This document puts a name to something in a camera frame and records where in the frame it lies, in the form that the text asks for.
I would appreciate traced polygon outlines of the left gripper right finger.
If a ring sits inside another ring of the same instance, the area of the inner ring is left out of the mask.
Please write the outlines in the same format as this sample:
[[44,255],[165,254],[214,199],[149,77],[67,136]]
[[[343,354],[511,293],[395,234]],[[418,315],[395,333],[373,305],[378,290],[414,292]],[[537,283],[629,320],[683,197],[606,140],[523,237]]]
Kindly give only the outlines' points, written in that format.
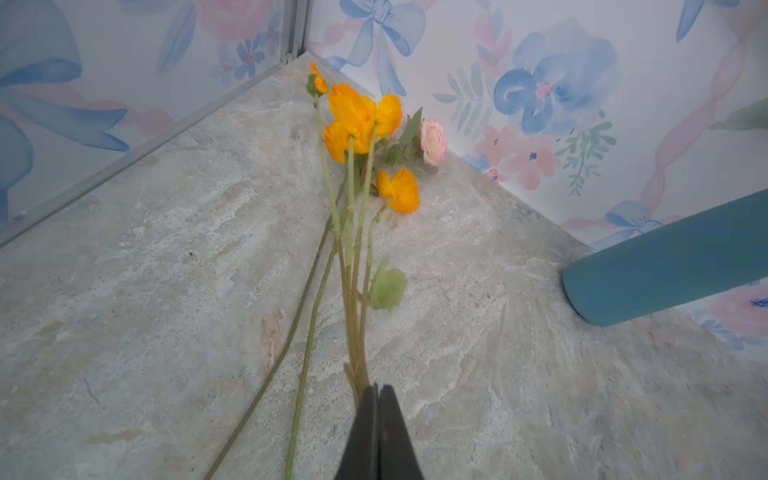
[[399,401],[391,385],[384,385],[379,391],[377,429],[378,478],[423,480]]

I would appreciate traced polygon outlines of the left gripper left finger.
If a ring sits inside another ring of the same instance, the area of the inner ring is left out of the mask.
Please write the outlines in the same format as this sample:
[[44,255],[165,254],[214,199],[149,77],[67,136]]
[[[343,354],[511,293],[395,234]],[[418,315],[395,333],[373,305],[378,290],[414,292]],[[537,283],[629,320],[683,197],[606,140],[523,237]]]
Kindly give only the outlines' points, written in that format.
[[335,480],[379,478],[379,423],[379,389],[373,384],[363,393]]

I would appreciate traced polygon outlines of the orange ranunculus flower bunch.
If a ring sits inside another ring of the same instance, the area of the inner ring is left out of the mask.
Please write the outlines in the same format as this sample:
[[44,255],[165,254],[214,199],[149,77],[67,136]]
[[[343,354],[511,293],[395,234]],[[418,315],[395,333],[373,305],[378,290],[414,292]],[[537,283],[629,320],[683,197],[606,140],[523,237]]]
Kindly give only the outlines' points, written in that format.
[[360,404],[370,386],[366,355],[369,315],[391,312],[402,302],[405,274],[388,260],[377,262],[374,233],[387,210],[410,215],[420,207],[416,176],[404,167],[418,133],[420,115],[407,116],[401,99],[376,100],[354,87],[330,85],[316,66],[306,84],[314,106],[326,102],[332,116],[315,114],[323,180],[331,203],[333,245],[328,267],[338,267],[347,361],[343,371],[353,401]]

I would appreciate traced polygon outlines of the teal ceramic vase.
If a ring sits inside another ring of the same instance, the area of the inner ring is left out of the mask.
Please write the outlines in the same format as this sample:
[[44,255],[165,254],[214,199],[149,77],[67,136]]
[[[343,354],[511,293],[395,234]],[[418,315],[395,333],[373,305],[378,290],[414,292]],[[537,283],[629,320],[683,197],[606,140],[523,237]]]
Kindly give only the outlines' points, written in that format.
[[717,294],[767,275],[767,193],[760,191],[664,225],[625,201],[617,227],[562,283],[574,310],[607,327]]

